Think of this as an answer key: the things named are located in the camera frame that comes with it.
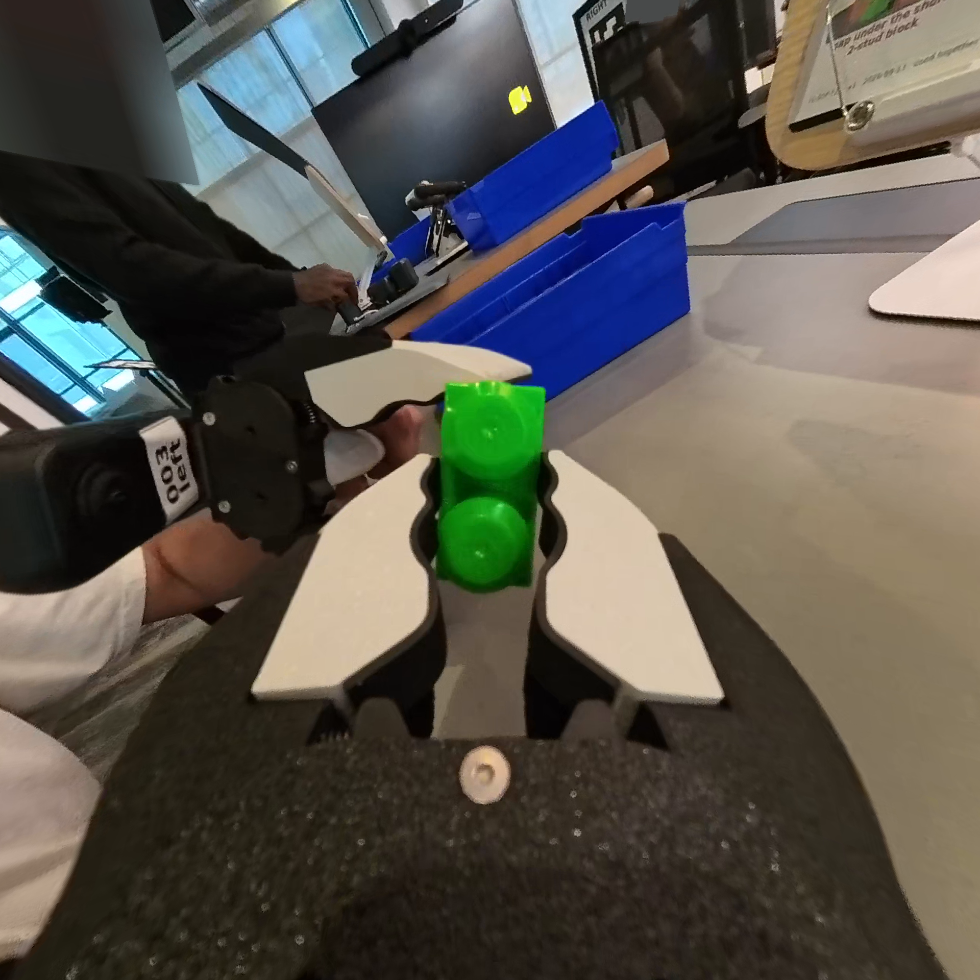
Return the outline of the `black video bar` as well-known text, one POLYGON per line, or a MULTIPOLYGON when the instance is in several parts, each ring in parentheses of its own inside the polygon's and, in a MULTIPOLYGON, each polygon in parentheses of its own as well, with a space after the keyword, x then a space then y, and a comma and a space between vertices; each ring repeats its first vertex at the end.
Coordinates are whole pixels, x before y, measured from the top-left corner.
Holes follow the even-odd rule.
POLYGON ((395 31, 352 60, 352 72, 359 79, 367 78, 400 59, 410 57, 431 36, 450 25, 462 7, 462 1, 438 1, 414 17, 402 20, 395 31))

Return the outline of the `blue plastic bin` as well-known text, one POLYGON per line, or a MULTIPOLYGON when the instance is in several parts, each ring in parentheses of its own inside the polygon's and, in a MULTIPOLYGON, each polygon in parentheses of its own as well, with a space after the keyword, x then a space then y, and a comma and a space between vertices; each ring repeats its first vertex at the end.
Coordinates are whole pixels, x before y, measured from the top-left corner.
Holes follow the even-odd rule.
POLYGON ((690 312, 685 207, 588 216, 410 338, 522 361, 554 399, 690 312))
POLYGON ((412 265, 423 263, 428 256, 428 240, 432 230, 432 214, 426 214, 413 226, 391 239, 388 247, 393 261, 406 260, 412 265))
POLYGON ((448 213, 473 253, 493 250, 609 173, 618 149, 597 102, 459 194, 448 213))

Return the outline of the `white instruction sheet stand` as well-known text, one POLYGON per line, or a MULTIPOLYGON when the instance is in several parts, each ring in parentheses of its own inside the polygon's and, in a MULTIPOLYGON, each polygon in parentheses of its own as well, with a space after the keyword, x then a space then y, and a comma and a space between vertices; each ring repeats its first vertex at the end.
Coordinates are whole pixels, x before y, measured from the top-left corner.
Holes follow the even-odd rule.
POLYGON ((977 1, 791 2, 766 115, 790 167, 825 172, 949 143, 978 166, 977 1))

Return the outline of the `dark display screen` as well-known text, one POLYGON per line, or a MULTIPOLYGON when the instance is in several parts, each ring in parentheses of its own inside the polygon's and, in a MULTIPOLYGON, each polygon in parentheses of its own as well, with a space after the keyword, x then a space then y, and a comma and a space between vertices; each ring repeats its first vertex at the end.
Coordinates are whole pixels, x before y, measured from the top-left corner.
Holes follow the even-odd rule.
POLYGON ((514 2, 467 2, 410 54, 314 106, 369 216, 392 239, 422 180, 489 175, 556 129, 514 2))

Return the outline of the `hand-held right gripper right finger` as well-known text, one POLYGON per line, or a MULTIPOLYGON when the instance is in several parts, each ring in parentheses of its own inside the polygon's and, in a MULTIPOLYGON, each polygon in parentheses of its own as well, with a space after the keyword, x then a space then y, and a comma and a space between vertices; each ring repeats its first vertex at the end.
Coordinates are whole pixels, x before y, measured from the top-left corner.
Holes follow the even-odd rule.
POLYGON ((655 524, 566 453, 542 460, 528 674, 559 704, 720 704, 724 692, 655 524))

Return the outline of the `black mesh office chair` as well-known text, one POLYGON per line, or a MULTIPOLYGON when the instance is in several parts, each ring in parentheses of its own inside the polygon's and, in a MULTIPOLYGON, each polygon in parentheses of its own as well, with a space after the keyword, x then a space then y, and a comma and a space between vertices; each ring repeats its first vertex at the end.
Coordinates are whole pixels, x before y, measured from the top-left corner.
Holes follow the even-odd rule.
POLYGON ((761 141, 739 119, 749 110, 735 2, 677 2, 666 18, 627 20, 593 46, 599 98, 623 154, 664 142, 668 162, 638 187, 654 204, 700 189, 764 183, 761 141))

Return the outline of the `printed instruction sheet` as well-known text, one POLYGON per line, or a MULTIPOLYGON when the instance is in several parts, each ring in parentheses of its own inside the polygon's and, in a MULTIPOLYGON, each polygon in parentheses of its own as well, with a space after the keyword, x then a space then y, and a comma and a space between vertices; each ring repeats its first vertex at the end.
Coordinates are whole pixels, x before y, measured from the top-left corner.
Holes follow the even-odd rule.
POLYGON ((828 2, 807 45, 789 129, 876 109, 907 94, 927 104, 978 93, 977 1, 828 2))

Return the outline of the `green two-stud block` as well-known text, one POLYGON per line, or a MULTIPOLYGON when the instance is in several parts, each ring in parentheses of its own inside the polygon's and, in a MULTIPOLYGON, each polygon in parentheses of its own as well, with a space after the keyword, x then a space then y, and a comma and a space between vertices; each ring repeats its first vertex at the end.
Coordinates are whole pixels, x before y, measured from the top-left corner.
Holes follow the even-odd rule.
POLYGON ((546 390, 450 383, 440 428, 435 570, 475 594, 533 581, 546 390))

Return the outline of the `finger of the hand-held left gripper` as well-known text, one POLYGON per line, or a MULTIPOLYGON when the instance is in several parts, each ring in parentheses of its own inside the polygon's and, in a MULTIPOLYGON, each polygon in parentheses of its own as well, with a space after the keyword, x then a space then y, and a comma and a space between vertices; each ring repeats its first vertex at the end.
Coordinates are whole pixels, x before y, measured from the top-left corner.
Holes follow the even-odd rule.
POLYGON ((385 447, 365 429, 331 428, 325 437, 324 456, 327 481, 341 486, 374 470, 385 458, 385 447))
POLYGON ((338 427, 367 427, 405 406, 433 405, 449 384, 513 383, 532 367, 473 346, 394 340, 380 351, 305 373, 312 402, 338 427))

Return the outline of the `person's left forearm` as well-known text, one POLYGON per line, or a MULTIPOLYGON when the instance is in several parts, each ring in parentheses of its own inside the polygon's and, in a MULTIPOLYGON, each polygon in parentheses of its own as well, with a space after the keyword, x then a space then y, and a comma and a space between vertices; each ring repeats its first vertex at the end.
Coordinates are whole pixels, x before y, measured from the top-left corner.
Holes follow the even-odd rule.
POLYGON ((272 559, 258 541, 238 538, 203 510, 163 530, 140 551, 145 625, 240 598, 272 559))

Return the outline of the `person's left hand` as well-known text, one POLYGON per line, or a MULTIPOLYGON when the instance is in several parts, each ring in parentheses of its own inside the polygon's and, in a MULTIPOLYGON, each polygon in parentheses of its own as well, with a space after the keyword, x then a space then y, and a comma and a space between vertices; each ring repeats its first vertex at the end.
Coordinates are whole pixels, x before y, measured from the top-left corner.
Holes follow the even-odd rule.
POLYGON ((423 411, 409 405, 395 410, 377 426, 375 434, 385 447, 387 472, 398 469, 420 451, 424 421, 423 411))

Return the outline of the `wooden topped desk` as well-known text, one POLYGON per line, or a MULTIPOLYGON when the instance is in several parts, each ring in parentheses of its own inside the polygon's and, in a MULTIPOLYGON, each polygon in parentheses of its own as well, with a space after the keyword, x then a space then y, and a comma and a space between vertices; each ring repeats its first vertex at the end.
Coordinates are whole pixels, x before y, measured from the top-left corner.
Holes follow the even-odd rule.
POLYGON ((384 330, 393 339, 408 337, 437 314, 484 286, 536 249, 578 226, 585 217, 605 214, 614 205, 623 209, 626 199, 646 186, 655 172, 668 162, 668 142, 664 139, 615 159, 609 173, 590 183, 501 246, 483 253, 468 253, 450 263, 446 283, 410 306, 407 311, 391 318, 384 325, 384 330))

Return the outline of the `tilted document stand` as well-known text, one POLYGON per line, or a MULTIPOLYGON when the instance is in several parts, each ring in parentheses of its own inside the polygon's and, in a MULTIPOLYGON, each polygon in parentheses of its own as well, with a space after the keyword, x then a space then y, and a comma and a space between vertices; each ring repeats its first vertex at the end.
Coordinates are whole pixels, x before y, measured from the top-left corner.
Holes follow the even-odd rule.
POLYGON ((340 218, 345 227, 352 231, 365 247, 374 252, 374 260, 370 264, 371 270, 387 261, 390 249, 384 234, 370 217, 358 213, 315 165, 213 88, 201 82, 197 82, 197 87, 215 115, 236 137, 272 156, 307 179, 314 193, 340 218))

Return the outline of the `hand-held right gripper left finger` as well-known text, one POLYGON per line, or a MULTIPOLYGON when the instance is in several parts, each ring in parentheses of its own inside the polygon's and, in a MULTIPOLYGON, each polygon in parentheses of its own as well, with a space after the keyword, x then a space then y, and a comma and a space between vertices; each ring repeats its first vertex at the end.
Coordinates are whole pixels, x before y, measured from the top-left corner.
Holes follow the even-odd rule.
POLYGON ((257 701, 348 701, 423 636, 437 606, 424 531, 436 462, 415 456, 325 524, 252 683, 257 701))

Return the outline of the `black framed marker sign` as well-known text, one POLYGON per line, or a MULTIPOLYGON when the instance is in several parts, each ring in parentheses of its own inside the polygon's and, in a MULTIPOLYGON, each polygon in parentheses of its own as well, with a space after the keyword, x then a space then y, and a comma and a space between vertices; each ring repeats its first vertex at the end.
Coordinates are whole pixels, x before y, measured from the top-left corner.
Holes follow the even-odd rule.
POLYGON ((572 19, 591 94, 594 101, 599 101, 595 50, 625 26, 626 2, 585 2, 574 12, 572 19))

